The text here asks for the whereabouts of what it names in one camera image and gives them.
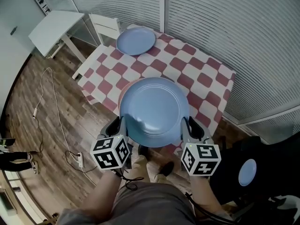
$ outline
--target shoe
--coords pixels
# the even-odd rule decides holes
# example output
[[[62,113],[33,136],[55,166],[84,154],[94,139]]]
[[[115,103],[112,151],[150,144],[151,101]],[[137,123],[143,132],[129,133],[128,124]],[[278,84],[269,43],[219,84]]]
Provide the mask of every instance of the shoe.
[[[139,145],[138,155],[143,155],[147,158],[147,160],[149,160],[148,147]]]
[[[158,174],[163,174],[164,176],[168,176],[171,174],[174,168],[174,162],[168,162],[163,168],[159,171]]]
[[[30,152],[27,153],[27,161],[32,162],[33,160],[33,155],[30,154]]]
[[[31,162],[31,166],[32,166],[34,174],[39,174],[39,171],[38,171],[38,162],[37,161],[32,161]]]

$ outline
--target white wall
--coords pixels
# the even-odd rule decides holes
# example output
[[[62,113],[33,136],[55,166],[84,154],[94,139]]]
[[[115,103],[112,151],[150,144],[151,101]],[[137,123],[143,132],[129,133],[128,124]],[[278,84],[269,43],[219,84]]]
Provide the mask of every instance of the white wall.
[[[18,217],[17,214],[11,216],[8,215],[3,205],[3,202],[1,200],[0,200],[0,216],[2,217],[2,219],[7,225],[16,225],[16,224],[23,225],[23,222],[21,221],[21,219]]]
[[[16,75],[34,49],[28,35],[44,16],[34,0],[0,0],[0,116]]]

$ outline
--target black cloth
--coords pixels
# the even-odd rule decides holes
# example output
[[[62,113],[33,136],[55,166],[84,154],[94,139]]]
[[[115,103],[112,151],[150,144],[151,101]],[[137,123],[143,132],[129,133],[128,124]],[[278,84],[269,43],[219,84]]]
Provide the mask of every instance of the black cloth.
[[[5,152],[0,154],[0,169],[10,172],[20,172],[32,168],[30,162],[12,163],[12,161],[19,159],[27,160],[27,152]]]
[[[221,204],[249,197],[293,195],[300,197],[300,132],[288,139],[266,145],[260,137],[249,137],[221,151],[221,162],[210,177],[210,187]],[[257,170],[248,186],[238,180],[240,168],[248,159],[254,159]]]

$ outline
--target table leg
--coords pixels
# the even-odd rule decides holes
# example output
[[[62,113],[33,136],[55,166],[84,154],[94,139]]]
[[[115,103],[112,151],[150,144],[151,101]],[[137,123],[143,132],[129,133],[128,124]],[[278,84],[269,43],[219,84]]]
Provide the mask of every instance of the table leg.
[[[65,44],[70,48],[70,50],[78,57],[78,59],[84,63],[85,57],[81,54],[81,52],[78,50],[78,48],[72,43],[72,41],[69,39],[69,37],[64,34],[61,39],[65,42]]]

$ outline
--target table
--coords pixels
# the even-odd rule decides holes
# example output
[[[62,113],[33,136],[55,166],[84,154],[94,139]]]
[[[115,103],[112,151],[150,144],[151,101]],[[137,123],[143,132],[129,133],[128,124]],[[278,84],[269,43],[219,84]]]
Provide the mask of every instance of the table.
[[[29,34],[29,38],[43,56],[46,56],[54,45],[62,39],[83,63],[85,57],[66,35],[70,28],[82,19],[83,16],[83,13],[52,11]]]
[[[139,56],[122,54],[115,44],[107,47],[78,81],[87,100],[100,102],[119,115],[118,99],[126,84],[144,77],[164,77],[182,88],[190,115],[214,134],[233,88],[236,73],[198,48],[154,31],[156,42]],[[170,150],[181,150],[181,142]]]

